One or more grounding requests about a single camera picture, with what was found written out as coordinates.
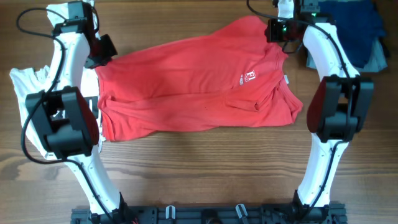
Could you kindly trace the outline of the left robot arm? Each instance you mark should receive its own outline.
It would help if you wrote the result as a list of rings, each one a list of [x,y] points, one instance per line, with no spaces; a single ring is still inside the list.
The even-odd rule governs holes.
[[[89,222],[136,223],[100,159],[98,123],[80,92],[83,70],[105,66],[117,51],[109,35],[97,35],[98,14],[90,3],[68,2],[67,9],[68,16],[48,36],[60,47],[53,55],[52,84],[25,99],[28,116],[22,127],[22,150],[35,160],[25,145],[25,133],[32,124],[45,152],[55,156],[42,163],[64,163],[78,179],[90,202]]]

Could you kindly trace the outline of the red t-shirt white print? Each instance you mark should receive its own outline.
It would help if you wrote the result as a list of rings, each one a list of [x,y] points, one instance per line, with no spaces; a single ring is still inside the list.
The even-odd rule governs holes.
[[[105,138],[294,123],[303,104],[285,80],[286,54],[266,40],[265,29],[260,18],[246,16],[97,68]]]

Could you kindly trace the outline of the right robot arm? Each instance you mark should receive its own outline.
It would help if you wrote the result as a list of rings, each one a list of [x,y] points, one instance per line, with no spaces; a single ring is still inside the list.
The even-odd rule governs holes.
[[[312,145],[304,178],[292,203],[272,211],[287,223],[338,223],[343,207],[330,203],[331,185],[349,142],[363,128],[374,83],[349,62],[335,22],[321,13],[317,1],[275,0],[273,5],[278,13],[269,18],[267,39],[300,41],[315,61],[320,84],[307,111]]]

